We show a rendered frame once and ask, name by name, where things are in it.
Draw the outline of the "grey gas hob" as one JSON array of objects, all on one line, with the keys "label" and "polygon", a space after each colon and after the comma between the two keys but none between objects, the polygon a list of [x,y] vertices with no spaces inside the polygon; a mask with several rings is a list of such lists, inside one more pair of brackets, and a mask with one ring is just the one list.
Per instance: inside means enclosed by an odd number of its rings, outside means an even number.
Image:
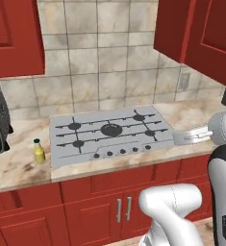
[{"label": "grey gas hob", "polygon": [[172,147],[173,129],[152,106],[52,116],[51,166],[126,156]]}]

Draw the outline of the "red wall cabinet side panel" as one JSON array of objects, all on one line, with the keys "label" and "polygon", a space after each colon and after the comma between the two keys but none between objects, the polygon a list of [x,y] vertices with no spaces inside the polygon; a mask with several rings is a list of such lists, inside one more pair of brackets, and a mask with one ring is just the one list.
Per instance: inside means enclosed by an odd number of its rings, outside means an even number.
[{"label": "red wall cabinet side panel", "polygon": [[196,0],[159,0],[154,48],[176,62],[185,61]]}]

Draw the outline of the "grey wall socket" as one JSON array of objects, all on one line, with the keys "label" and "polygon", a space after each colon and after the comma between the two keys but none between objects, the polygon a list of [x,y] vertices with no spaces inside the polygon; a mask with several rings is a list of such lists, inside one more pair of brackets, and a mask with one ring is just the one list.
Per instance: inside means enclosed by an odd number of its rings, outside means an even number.
[{"label": "grey wall socket", "polygon": [[190,79],[190,74],[189,73],[182,73],[180,75],[178,89],[181,90],[181,91],[187,90],[188,89],[189,79]]}]

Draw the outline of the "red drawer front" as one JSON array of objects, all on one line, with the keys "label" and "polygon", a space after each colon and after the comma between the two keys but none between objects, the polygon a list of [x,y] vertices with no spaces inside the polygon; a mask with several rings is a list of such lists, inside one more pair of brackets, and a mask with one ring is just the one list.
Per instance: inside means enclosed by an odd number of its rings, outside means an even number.
[{"label": "red drawer front", "polygon": [[42,209],[61,202],[60,186],[43,184],[0,193],[0,213]]},{"label": "red drawer front", "polygon": [[177,180],[180,164],[179,160],[175,160],[61,182],[63,200],[66,203],[76,202],[101,192],[133,185],[173,184]]},{"label": "red drawer front", "polygon": [[209,157],[209,155],[203,155],[181,160],[177,181],[191,181],[195,184],[207,181],[209,179],[207,172]]}]

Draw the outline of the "red wall cabinet door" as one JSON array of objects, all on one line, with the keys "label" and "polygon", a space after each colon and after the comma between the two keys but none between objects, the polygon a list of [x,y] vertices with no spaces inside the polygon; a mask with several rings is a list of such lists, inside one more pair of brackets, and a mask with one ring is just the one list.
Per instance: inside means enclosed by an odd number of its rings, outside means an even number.
[{"label": "red wall cabinet door", "polygon": [[226,0],[196,0],[185,64],[226,86]]},{"label": "red wall cabinet door", "polygon": [[37,0],[0,0],[0,78],[44,72]]}]

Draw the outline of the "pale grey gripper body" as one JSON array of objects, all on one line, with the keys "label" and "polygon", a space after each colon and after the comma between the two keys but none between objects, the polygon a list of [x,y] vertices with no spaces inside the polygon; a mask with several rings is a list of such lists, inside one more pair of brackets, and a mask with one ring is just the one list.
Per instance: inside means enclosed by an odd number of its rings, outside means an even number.
[{"label": "pale grey gripper body", "polygon": [[213,132],[205,125],[188,131],[175,131],[172,135],[174,143],[177,146],[181,146],[207,141],[213,135]]}]

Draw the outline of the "yellow condiment bottle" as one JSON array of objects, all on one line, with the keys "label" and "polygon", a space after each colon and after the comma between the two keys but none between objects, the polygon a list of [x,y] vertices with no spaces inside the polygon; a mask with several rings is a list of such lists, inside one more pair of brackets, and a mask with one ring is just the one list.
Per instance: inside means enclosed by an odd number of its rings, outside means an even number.
[{"label": "yellow condiment bottle", "polygon": [[37,163],[44,163],[45,162],[45,153],[40,144],[40,140],[38,138],[34,139],[35,145],[35,159]]}]

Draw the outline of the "red base cabinet door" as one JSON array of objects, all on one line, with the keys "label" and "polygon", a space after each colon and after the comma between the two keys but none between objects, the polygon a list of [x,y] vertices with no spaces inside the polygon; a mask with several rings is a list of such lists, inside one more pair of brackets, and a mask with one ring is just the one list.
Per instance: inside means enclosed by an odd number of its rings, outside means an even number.
[{"label": "red base cabinet door", "polygon": [[212,213],[212,193],[209,183],[199,184],[197,186],[202,193],[202,205],[199,209],[194,210],[187,216],[187,219],[194,222],[209,218],[213,215]]},{"label": "red base cabinet door", "polygon": [[[138,196],[141,188],[127,190],[124,192],[122,205],[122,223],[121,223],[121,238],[128,239],[145,234],[151,224],[151,219],[146,216],[139,208]],[[132,197],[131,217],[130,221],[126,220],[127,212],[127,197]]]},{"label": "red base cabinet door", "polygon": [[104,246],[120,239],[117,199],[123,200],[122,192],[76,202],[63,201],[71,246]]},{"label": "red base cabinet door", "polygon": [[0,246],[70,246],[63,206],[1,217]]}]

